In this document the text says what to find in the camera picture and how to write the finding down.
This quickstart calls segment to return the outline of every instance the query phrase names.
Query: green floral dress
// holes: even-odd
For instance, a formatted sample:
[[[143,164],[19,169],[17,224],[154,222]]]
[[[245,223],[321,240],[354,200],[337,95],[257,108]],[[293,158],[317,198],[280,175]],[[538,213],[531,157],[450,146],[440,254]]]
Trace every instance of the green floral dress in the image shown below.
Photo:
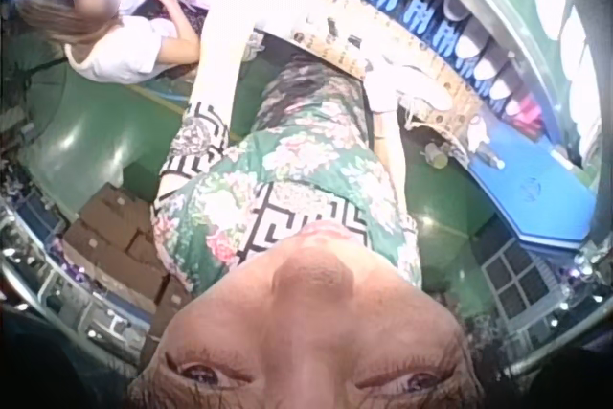
[[[194,294],[314,220],[333,220],[421,285],[415,221],[368,149],[361,84],[296,56],[263,94],[252,134],[228,148],[215,108],[192,104],[162,175],[190,179],[159,197],[167,269]]]

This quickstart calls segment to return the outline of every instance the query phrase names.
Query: brown hair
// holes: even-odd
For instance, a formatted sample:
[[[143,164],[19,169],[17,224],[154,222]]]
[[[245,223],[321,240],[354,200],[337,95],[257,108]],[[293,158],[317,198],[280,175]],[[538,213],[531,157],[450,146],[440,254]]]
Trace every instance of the brown hair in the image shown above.
[[[75,0],[15,0],[22,19],[62,44],[93,44],[121,25],[119,13],[88,16],[75,9]]]

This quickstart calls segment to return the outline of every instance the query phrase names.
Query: eye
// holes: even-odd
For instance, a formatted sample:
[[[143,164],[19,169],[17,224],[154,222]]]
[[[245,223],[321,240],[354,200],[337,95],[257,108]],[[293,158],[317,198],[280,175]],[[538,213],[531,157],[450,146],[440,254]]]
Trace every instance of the eye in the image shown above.
[[[227,376],[219,369],[205,366],[203,364],[184,366],[182,369],[177,371],[182,377],[193,380],[194,382],[198,382],[202,385],[208,385],[219,389],[236,388],[246,383]]]
[[[375,395],[407,395],[435,389],[443,379],[437,375],[417,373],[403,375],[378,387],[371,387]]]

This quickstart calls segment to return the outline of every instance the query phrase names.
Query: white shirt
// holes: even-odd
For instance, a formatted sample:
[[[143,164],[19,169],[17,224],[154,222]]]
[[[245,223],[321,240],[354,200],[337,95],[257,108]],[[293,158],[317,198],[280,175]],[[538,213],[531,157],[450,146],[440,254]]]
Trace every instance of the white shirt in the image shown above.
[[[168,20],[125,16],[123,26],[100,39],[83,62],[73,58],[72,47],[64,46],[71,67],[86,79],[101,83],[130,85],[153,79],[171,65],[157,64],[165,37],[177,38]]]

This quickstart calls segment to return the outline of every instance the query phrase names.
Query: woman in white shirt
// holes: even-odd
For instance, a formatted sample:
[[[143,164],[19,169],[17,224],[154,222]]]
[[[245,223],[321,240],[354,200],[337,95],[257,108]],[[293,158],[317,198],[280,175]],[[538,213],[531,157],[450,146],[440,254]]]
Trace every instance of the woman in white shirt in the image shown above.
[[[119,0],[16,0],[26,23],[64,47],[87,79],[140,83],[198,62],[200,40],[178,0],[159,0],[170,21],[120,16]]]

